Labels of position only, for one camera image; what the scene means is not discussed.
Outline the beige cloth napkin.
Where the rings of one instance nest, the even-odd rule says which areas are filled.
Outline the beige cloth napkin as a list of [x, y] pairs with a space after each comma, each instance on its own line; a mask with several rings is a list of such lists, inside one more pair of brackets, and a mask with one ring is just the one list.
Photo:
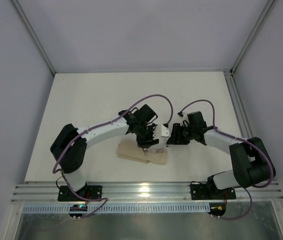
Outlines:
[[133, 140], [124, 139], [118, 145], [117, 157], [143, 164], [165, 165], [168, 161], [168, 151], [153, 153], [138, 147]]

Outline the silver fork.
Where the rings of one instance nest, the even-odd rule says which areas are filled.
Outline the silver fork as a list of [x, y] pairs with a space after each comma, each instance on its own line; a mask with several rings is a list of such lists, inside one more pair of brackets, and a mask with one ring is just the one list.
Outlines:
[[164, 153], [166, 149], [165, 148], [150, 148], [148, 149], [148, 151], [153, 154], [159, 154], [159, 153]]

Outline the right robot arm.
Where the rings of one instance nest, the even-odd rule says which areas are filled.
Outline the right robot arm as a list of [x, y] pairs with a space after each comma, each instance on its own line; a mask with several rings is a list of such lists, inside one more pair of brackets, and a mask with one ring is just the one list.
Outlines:
[[187, 114], [183, 123], [173, 124], [166, 144], [188, 145], [191, 141], [216, 148], [230, 156], [232, 169], [207, 178], [205, 188], [212, 197], [237, 187], [256, 187], [276, 176], [276, 169], [260, 138], [228, 136], [213, 126], [207, 126], [200, 111]]

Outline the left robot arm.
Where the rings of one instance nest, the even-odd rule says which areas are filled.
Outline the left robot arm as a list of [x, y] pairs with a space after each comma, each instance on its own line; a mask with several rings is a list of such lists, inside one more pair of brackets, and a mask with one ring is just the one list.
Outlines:
[[128, 150], [129, 154], [144, 156], [145, 150], [160, 143], [155, 138], [157, 125], [154, 120], [158, 115], [147, 105], [134, 107], [132, 111], [122, 110], [105, 123], [84, 127], [65, 125], [50, 147], [56, 160], [53, 173], [61, 172], [72, 193], [80, 195], [87, 186], [81, 166], [86, 150], [108, 139], [133, 134], [135, 141], [125, 140], [120, 150]]

